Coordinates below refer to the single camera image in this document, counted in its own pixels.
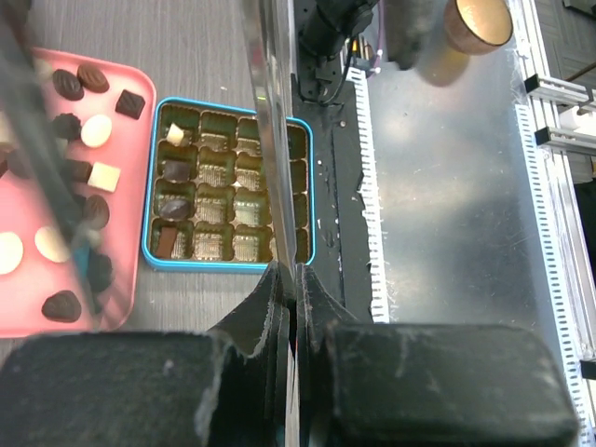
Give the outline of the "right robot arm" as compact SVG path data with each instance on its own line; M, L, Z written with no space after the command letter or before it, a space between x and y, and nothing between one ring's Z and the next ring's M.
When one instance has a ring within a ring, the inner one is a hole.
M373 20L378 0L317 0L299 34L311 55L333 59L346 39L361 34Z

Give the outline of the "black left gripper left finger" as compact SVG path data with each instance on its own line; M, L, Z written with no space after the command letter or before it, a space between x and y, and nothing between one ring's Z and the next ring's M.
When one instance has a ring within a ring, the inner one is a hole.
M204 332L27 339L1 369L5 446L281 446L284 269Z

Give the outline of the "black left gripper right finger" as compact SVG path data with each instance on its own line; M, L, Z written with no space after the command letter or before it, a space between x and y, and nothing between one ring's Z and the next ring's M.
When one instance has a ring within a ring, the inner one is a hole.
M494 324L365 323L297 272L303 446L570 446L579 423L532 332Z

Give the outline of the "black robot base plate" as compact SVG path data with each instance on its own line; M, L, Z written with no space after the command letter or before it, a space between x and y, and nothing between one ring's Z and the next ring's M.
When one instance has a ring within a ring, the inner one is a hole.
M372 321L372 282L363 200L356 95L347 80L350 40L333 59L309 54L299 42L316 1L293 4L292 113L312 132L309 169L313 180L311 266L327 292L363 322Z

